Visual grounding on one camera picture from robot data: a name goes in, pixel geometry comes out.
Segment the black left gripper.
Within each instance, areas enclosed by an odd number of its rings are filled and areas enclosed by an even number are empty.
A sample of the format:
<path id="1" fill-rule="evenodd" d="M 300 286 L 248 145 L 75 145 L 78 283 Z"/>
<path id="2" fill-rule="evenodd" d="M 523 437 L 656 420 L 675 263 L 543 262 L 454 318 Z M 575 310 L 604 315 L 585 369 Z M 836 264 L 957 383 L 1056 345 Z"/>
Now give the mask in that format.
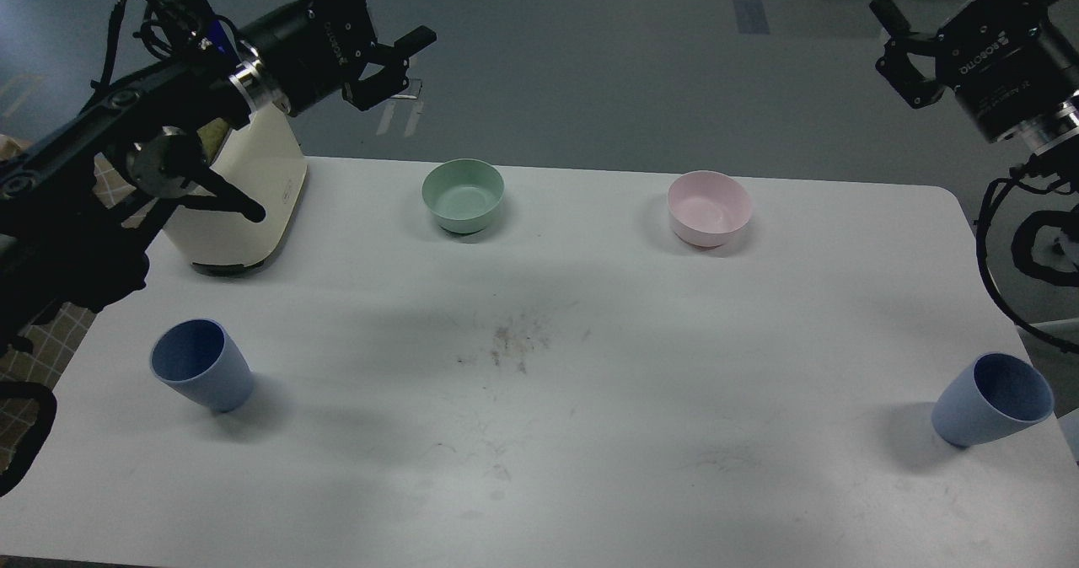
<path id="1" fill-rule="evenodd" d="M 375 42 L 368 0 L 296 0 L 240 28 L 279 93 L 285 114 L 303 114 L 341 90 L 358 110 L 410 87 L 410 60 L 437 41 L 421 25 L 392 45 Z"/>

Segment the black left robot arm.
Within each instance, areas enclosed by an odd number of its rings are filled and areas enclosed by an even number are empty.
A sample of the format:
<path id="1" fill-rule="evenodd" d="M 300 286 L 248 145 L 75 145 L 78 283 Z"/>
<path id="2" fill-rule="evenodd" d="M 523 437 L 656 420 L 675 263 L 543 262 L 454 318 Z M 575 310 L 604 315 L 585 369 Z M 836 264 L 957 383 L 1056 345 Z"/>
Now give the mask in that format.
<path id="1" fill-rule="evenodd" d="M 66 303 L 97 313 L 144 289 L 176 209 L 267 218 L 211 170 L 200 129 L 243 129 L 270 104 L 303 114 L 334 92 L 371 110 L 436 39 L 421 25 L 381 43 L 368 0 L 293 0 L 244 27 L 208 0 L 115 0 L 88 102 L 3 159 L 3 353 L 32 353 L 27 330 Z"/>

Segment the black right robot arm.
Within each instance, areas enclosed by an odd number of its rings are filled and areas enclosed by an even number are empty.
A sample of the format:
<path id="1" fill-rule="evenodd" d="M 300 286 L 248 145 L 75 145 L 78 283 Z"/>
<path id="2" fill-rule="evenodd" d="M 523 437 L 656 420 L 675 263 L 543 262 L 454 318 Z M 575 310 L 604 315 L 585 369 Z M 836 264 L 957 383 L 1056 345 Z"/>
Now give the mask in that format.
<path id="1" fill-rule="evenodd" d="M 870 9 L 887 33 L 875 68 L 913 108 L 951 91 L 991 144 L 1017 139 L 1028 161 L 992 180 L 974 220 L 976 265 L 993 303 L 1028 336 L 1076 353 L 1007 303 L 988 265 L 991 226 L 1005 200 L 1076 194 L 1076 48 L 1049 18 L 1060 0 L 968 0 L 932 33 L 918 33 L 894 0 Z"/>

